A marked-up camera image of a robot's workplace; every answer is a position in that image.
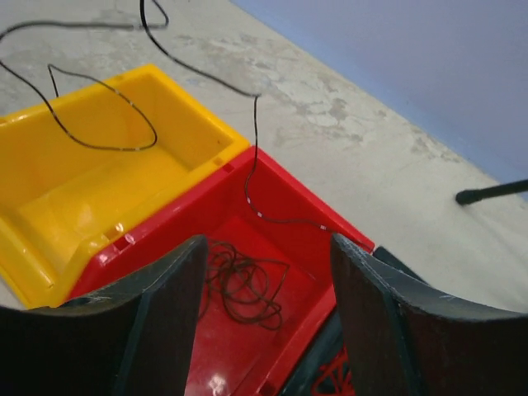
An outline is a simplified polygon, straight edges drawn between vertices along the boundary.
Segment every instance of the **yellow plastic container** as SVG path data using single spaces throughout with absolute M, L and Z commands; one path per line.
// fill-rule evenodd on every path
M 44 105 L 0 117 L 0 275 L 27 308 L 62 304 L 89 259 L 250 143 L 153 65 L 105 81 L 158 143 L 73 142 Z M 139 147 L 149 125 L 95 84 L 53 100 L 78 139 Z

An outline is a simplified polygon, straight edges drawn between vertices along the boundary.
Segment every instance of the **storage box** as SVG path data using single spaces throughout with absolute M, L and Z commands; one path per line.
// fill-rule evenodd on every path
M 0 273 L 28 308 L 62 303 L 94 254 L 249 147 L 153 65 L 106 83 L 151 121 L 154 147 L 83 147 L 44 105 L 0 117 Z M 145 119 L 101 84 L 51 104 L 83 142 L 153 141 Z
M 192 394 L 270 396 L 289 373 L 336 307 L 330 271 L 330 237 L 312 224 L 276 224 L 259 217 L 244 195 L 252 169 L 250 148 L 174 200 L 152 218 L 97 254 L 70 298 L 118 279 L 170 251 L 193 234 L 232 243 L 252 257 L 291 265 L 277 302 L 284 324 L 278 331 L 234 322 L 220 298 L 213 299 L 198 323 L 187 391 Z M 307 219 L 326 225 L 371 251 L 374 244 L 259 151 L 248 186 L 253 204 L 265 216 Z M 265 266 L 271 287 L 283 268 Z

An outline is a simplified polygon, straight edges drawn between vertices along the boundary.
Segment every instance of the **blue wall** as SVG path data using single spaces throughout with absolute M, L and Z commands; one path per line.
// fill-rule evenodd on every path
M 233 2 L 501 182 L 528 177 L 528 2 Z

